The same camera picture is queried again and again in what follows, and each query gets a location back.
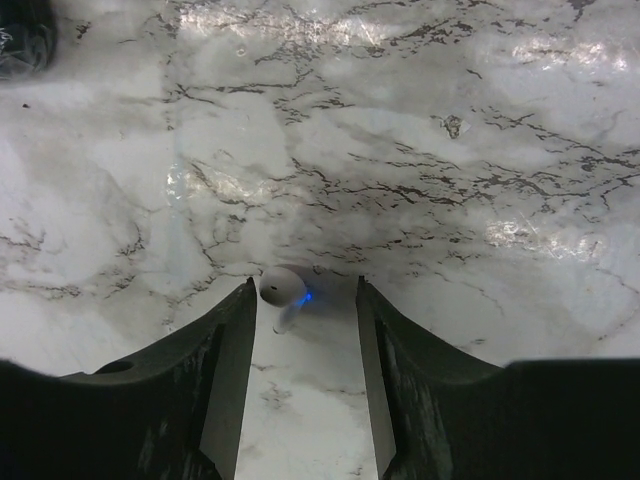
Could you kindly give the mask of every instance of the white earbud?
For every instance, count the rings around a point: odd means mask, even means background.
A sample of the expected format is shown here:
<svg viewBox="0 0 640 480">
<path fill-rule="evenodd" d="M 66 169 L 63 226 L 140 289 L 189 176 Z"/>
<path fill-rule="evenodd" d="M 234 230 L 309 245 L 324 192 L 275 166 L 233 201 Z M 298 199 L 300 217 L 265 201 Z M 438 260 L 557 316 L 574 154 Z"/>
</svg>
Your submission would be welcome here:
<svg viewBox="0 0 640 480">
<path fill-rule="evenodd" d="M 276 333 L 285 333 L 289 330 L 302 305 L 311 298 L 302 278 L 284 267 L 271 267 L 265 270 L 258 290 L 265 302 L 283 309 L 273 327 Z"/>
</svg>

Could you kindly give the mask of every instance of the marble surface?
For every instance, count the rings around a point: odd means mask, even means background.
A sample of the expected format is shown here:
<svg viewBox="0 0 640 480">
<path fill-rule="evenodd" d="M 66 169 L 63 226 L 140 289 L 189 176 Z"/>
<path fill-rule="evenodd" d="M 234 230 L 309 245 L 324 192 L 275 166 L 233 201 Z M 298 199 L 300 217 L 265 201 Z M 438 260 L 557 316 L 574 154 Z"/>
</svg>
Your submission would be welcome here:
<svg viewBox="0 0 640 480">
<path fill-rule="evenodd" d="M 357 275 L 496 364 L 638 354 L 635 1 L 56 9 L 0 87 L 0 356 L 91 372 L 315 268 L 291 332 L 260 306 L 237 478 L 370 480 Z"/>
</svg>

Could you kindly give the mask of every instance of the blue light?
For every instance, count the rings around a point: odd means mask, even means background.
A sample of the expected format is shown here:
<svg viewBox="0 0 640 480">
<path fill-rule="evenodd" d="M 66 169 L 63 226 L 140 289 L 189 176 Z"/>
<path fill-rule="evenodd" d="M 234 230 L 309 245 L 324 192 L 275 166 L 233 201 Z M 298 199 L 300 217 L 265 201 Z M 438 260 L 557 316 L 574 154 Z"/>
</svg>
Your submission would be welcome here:
<svg viewBox="0 0 640 480">
<path fill-rule="evenodd" d="M 304 297 L 302 297 L 300 300 L 298 300 L 298 302 L 296 303 L 296 305 L 298 305 L 299 307 L 301 307 L 302 305 L 304 305 L 305 303 L 307 303 L 309 300 L 311 300 L 312 295 L 310 293 L 307 293 Z"/>
</svg>

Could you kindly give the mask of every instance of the earbud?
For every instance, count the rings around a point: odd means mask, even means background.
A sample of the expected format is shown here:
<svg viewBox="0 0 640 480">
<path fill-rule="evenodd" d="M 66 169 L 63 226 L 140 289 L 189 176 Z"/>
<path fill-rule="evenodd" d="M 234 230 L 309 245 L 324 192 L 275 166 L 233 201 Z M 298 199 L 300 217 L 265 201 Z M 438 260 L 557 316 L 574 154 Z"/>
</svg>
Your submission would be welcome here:
<svg viewBox="0 0 640 480">
<path fill-rule="evenodd" d="M 302 306 L 311 299 L 311 294 L 302 278 L 284 267 L 271 267 L 265 270 L 258 290 L 265 302 L 283 309 L 273 327 L 273 330 L 280 334 L 291 328 Z"/>
</svg>

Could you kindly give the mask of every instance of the dark object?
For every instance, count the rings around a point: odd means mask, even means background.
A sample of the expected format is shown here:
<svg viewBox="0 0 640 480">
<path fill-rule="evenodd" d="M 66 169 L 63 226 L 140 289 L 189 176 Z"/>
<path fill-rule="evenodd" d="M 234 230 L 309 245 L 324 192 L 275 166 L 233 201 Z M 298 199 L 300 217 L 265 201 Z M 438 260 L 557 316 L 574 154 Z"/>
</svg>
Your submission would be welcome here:
<svg viewBox="0 0 640 480">
<path fill-rule="evenodd" d="M 250 280 L 93 375 L 0 362 L 0 479 L 233 479 L 255 315 Z"/>
<path fill-rule="evenodd" d="M 640 478 L 640 361 L 501 369 L 404 317 L 363 279 L 357 306 L 380 478 Z"/>
<path fill-rule="evenodd" d="M 0 80 L 45 68 L 53 58 L 56 41 L 48 0 L 0 0 Z"/>
</svg>

